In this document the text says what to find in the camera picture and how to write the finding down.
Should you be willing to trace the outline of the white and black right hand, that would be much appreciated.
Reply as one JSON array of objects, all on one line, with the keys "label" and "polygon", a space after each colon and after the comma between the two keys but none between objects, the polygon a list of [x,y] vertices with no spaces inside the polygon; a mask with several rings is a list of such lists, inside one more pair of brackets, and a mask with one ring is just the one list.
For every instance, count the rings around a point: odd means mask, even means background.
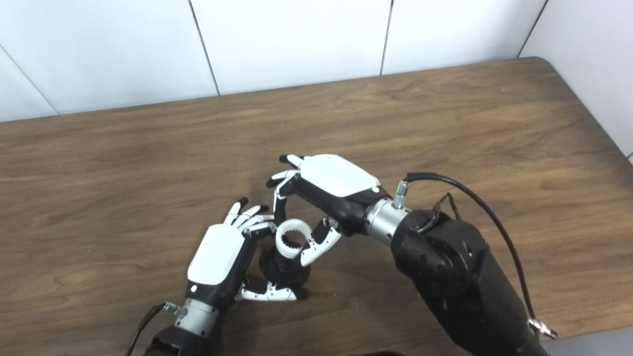
[{"label": "white and black right hand", "polygon": [[[271,176],[266,187],[275,191],[275,247],[281,257],[307,267],[342,236],[370,234],[370,209],[389,198],[378,178],[338,155],[282,155],[279,160],[291,169]],[[324,213],[317,224],[287,218],[292,195]]]}]

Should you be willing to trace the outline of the white and black left hand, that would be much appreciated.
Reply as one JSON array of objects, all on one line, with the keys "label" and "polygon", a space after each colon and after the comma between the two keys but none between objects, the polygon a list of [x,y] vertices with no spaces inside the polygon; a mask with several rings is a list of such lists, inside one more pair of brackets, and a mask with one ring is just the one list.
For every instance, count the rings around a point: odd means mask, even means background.
[{"label": "white and black left hand", "polygon": [[281,282],[249,279],[247,269],[259,242],[276,232],[267,205],[247,208],[242,197],[229,209],[223,222],[211,225],[187,269],[185,298],[216,310],[226,310],[240,300],[258,302],[301,301],[309,297],[305,288]]}]

